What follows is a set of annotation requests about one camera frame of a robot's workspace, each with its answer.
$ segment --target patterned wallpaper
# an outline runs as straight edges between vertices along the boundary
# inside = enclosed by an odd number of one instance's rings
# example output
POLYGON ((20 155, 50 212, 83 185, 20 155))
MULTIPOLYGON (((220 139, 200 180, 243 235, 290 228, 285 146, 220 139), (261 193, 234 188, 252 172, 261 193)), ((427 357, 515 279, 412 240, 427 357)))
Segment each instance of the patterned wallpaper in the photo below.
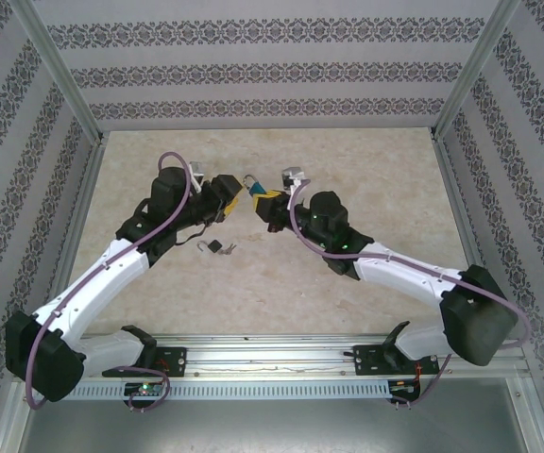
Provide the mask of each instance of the patterned wallpaper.
POLYGON ((36 6, 104 129, 431 126, 496 6, 270 3, 36 6))
POLYGON ((445 145, 484 265, 533 324, 544 406, 544 1, 518 7, 445 145))
POLYGON ((4 324, 47 299, 90 152, 39 54, 0 1, 0 389, 10 380, 4 324))

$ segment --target marble-textured floor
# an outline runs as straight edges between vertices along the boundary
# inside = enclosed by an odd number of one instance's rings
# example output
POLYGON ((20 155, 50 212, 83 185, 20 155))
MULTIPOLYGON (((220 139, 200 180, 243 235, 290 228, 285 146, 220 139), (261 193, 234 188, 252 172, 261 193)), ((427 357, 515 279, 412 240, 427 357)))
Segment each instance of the marble-textured floor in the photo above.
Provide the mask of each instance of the marble-textured floor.
MULTIPOLYGON (((111 133, 73 278, 149 196, 157 159, 169 150, 202 161, 207 178, 251 173, 266 189, 281 189, 281 170, 301 166, 313 181, 306 197, 336 191, 364 234, 419 260, 466 267, 427 129, 166 130, 111 133)), ((134 324, 150 333, 385 333, 432 314, 394 290, 337 276, 289 231, 267 233, 245 191, 202 239, 237 246, 230 256, 200 252, 196 241, 173 248, 88 331, 134 324)))

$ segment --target beige floor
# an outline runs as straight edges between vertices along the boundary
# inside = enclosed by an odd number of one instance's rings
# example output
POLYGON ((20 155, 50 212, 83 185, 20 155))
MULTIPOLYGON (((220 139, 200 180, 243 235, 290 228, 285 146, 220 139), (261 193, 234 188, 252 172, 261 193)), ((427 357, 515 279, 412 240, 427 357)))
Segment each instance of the beige floor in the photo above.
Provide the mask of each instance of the beige floor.
MULTIPOLYGON (((252 173, 267 189, 281 189, 283 168, 301 166, 313 180, 307 196, 336 191, 364 234, 420 260, 466 266, 427 129, 148 131, 111 133, 74 277, 149 195, 167 150, 202 161, 208 177, 252 173)), ((337 276, 292 233, 267 233, 251 206, 242 193, 231 217, 203 238, 235 243, 232 255, 199 252, 196 241, 173 248, 89 331, 134 324, 150 333, 385 333, 432 313, 393 290, 337 276)))

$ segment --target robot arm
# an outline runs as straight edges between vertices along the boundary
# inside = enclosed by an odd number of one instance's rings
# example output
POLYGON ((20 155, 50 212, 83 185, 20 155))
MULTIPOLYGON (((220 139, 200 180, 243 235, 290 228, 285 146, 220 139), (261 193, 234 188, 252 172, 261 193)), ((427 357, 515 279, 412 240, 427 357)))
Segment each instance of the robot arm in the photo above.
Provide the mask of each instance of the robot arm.
MULTIPOLYGON (((298 167, 282 174, 286 192, 266 191, 254 178, 247 185, 256 213, 268 224, 268 231, 293 229, 289 202, 304 178, 298 167)), ((401 363, 431 355, 456 353, 476 365, 487 365, 515 326, 518 317, 511 310, 443 278, 434 271, 487 290, 504 298, 492 276, 482 267, 466 271, 443 269, 398 254, 349 225, 348 210, 334 192, 315 193, 310 207, 295 206, 297 227, 311 243, 334 255, 383 254, 391 259, 323 257, 337 274, 356 280, 381 283, 408 294, 437 311, 430 320, 400 323, 387 337, 384 359, 395 369, 401 363)))
POLYGON ((144 274, 173 246, 178 232, 192 226, 207 228, 223 222, 235 206, 241 184, 234 176, 219 175, 203 182, 193 176, 194 187, 175 220, 163 231, 145 240, 118 260, 112 257, 128 249, 161 226, 179 206, 186 190, 186 175, 177 167, 163 168, 152 183, 151 196, 143 200, 116 232, 107 250, 62 294, 28 316, 14 313, 6 323, 6 366, 19 378, 26 378, 29 352, 38 332, 56 315, 39 343, 33 370, 33 388, 50 401, 68 395, 83 376, 93 376, 123 365, 151 368, 156 340, 134 326, 103 337, 81 340, 92 320, 132 280, 144 274), (103 268, 94 277, 88 277, 103 268), (78 291, 63 310, 61 300, 78 291))

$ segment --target wallpaper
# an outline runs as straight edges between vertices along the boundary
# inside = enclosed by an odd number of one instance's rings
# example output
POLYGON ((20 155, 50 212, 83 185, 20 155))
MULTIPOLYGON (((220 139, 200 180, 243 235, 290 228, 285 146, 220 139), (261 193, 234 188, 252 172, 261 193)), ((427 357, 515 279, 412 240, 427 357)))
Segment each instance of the wallpaper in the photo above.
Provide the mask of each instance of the wallpaper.
POLYGON ((445 145, 484 265, 532 322, 544 407, 544 2, 518 7, 445 145))
POLYGON ((431 126, 495 5, 36 2, 115 130, 431 126))
POLYGON ((47 299, 90 152, 59 87, 0 1, 0 390, 10 380, 4 324, 47 299))

